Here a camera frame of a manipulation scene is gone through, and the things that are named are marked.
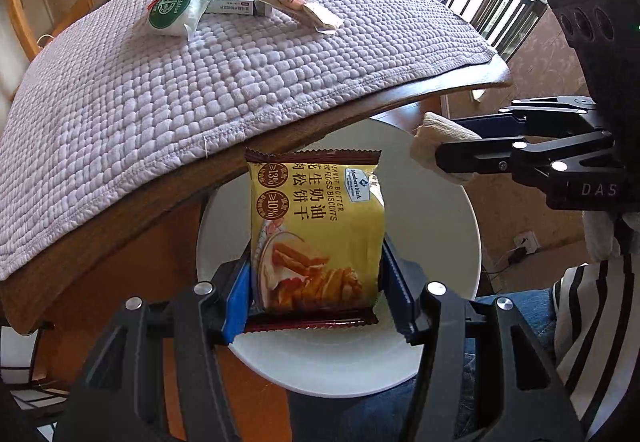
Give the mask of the striped sleeve forearm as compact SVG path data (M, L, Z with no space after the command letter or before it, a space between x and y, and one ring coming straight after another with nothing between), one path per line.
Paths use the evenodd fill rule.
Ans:
M556 371L588 441L639 439L639 257L567 269L553 286Z

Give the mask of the white gloved right hand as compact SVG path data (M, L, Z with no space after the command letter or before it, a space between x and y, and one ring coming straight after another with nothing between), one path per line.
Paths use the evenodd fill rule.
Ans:
M601 262L620 257L623 253L639 254L639 214L623 214L624 224L631 229L630 246L624 247L614 233L614 217L606 211L589 211L582 213L587 251L592 261Z

